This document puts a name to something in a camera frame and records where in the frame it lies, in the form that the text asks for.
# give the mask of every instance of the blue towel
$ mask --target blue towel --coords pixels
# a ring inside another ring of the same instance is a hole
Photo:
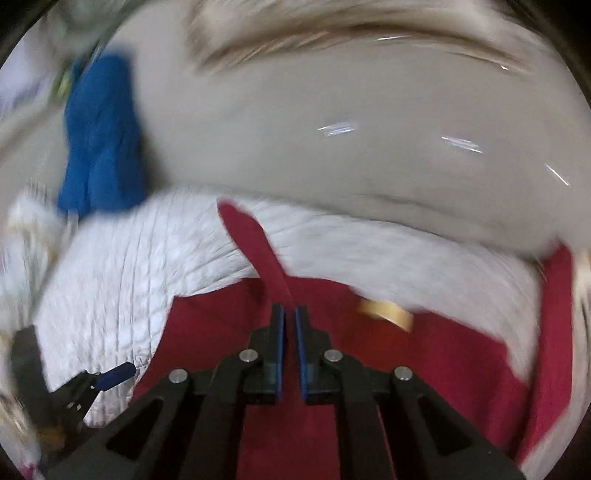
[[[64,114],[70,156],[57,206],[79,217],[143,202],[144,168],[127,60],[97,59],[74,85]]]

